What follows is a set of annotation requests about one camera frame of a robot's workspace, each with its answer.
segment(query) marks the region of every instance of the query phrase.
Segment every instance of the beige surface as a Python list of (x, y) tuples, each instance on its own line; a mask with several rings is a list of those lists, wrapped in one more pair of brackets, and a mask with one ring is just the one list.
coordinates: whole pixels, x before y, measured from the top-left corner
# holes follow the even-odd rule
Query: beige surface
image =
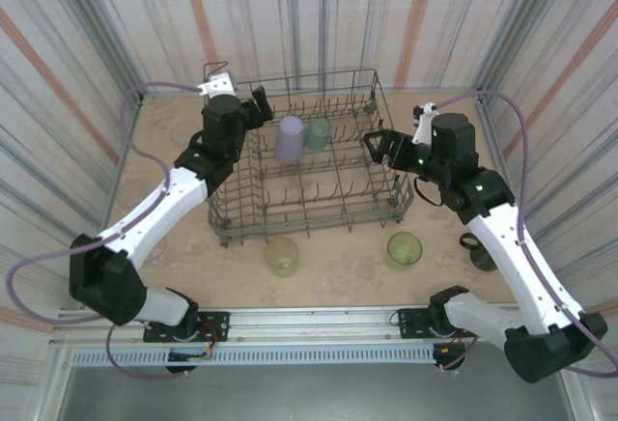
[[(387, 95), (394, 127), (413, 133), (411, 107), (446, 98)], [(201, 108), (200, 98), (146, 99), (135, 142), (171, 165), (201, 126)], [(475, 124), (481, 164), (491, 166), (472, 101), (461, 101), (445, 111), (463, 112)], [(131, 153), (112, 221), (124, 216), (161, 179), (155, 164)], [(437, 200), (434, 187), (428, 183), (422, 187)], [(423, 243), (421, 260), (403, 272), (390, 269), (384, 261), (388, 239), (400, 231), (414, 233)], [(290, 235), (299, 249), (298, 272), (290, 279), (280, 279), (267, 267), (262, 239), (221, 247), (208, 223), (208, 204), (203, 204), (165, 236), (140, 274), (148, 286), (173, 288), (205, 307), (417, 304), (457, 284), (488, 301), (513, 301), (499, 272), (485, 273), (471, 264), (458, 243), (464, 232), (454, 213), (431, 207), (417, 197), (401, 224), (389, 222), (383, 229), (379, 224), (361, 225), (351, 234), (345, 227), (333, 228), (312, 232), (310, 239), (305, 234)]]

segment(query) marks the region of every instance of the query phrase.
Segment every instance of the striped wall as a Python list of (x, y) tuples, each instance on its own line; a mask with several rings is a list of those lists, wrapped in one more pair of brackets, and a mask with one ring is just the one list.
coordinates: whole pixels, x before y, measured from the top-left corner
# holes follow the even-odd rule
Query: striped wall
[(239, 79), (362, 66), (413, 88), (472, 86), (520, 0), (91, 2), (144, 79), (195, 84), (227, 60)]
[[(0, 0), (0, 419), (22, 419), (52, 328), (15, 311), (19, 259), (98, 231), (125, 143), (121, 89), (71, 0)], [(18, 292), (52, 316), (71, 305), (68, 262), (27, 267)]]
[[(547, 0), (498, 89), (526, 114), (528, 226), (574, 296), (609, 322), (618, 351), (618, 0)], [(490, 117), (511, 184), (519, 185), (515, 115)], [(606, 359), (588, 363), (609, 370)], [(618, 379), (595, 380), (618, 419)]]

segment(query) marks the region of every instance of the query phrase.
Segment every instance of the mug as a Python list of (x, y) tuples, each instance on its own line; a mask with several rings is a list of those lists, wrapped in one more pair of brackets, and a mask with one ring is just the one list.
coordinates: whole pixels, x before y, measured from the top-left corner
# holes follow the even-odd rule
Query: mug
[(497, 269), (490, 253), (472, 233), (464, 233), (460, 236), (460, 246), (470, 251), (470, 260), (481, 271), (494, 271)]

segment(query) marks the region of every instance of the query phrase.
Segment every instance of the wire dish rack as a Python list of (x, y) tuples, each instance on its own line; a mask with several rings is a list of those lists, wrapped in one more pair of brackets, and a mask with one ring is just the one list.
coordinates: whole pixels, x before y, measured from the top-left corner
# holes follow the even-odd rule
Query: wire dish rack
[[(221, 245), (239, 239), (387, 221), (401, 222), (414, 192), (407, 174), (374, 163), (362, 136), (392, 127), (374, 69), (284, 76), (237, 83), (240, 98), (263, 85), (274, 119), (247, 133), (234, 174), (209, 198), (209, 223)], [(281, 119), (304, 125), (327, 118), (324, 151), (307, 152), (296, 164), (281, 163), (274, 142)]]

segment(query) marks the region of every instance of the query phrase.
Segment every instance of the green cup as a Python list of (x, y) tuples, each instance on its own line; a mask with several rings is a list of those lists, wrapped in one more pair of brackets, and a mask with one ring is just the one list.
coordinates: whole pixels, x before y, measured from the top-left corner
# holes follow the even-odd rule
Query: green cup
[(388, 240), (386, 264), (398, 271), (410, 268), (423, 255), (423, 244), (411, 233), (397, 233)]
[(264, 258), (274, 274), (280, 278), (289, 278), (296, 273), (298, 248), (288, 238), (270, 239), (264, 249)]
[(330, 122), (327, 119), (319, 118), (314, 120), (305, 129), (305, 148), (315, 152), (323, 151), (330, 143), (331, 132)]

